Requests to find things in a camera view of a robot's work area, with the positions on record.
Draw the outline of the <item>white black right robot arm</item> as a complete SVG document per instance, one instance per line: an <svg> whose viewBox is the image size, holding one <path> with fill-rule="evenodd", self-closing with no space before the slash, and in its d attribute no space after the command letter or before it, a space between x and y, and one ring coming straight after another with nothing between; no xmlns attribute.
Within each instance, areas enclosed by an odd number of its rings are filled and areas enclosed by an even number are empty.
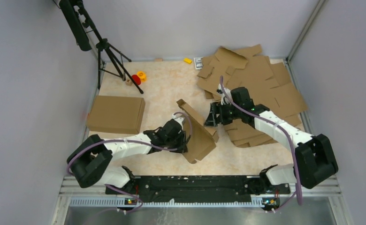
<svg viewBox="0 0 366 225"><path fill-rule="evenodd" d="M272 193L278 185L296 183L312 189L339 171L332 145L323 134L312 135L279 118L268 107L254 104L245 87L229 90L218 86L220 102L210 105L206 127L229 125L235 120L260 131L293 154L293 164L272 165L261 171L259 187Z"/></svg>

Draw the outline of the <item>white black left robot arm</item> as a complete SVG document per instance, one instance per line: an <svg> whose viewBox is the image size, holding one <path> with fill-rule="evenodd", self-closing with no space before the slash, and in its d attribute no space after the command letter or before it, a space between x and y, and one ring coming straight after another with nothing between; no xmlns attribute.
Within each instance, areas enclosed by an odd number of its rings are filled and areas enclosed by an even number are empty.
<svg viewBox="0 0 366 225"><path fill-rule="evenodd" d="M135 186L135 176L126 166L109 167L112 161L159 151L186 153L191 133L183 129L184 118L170 119L164 126L134 136L102 139L89 136L67 159L68 172L81 188L111 185L128 194Z"/></svg>

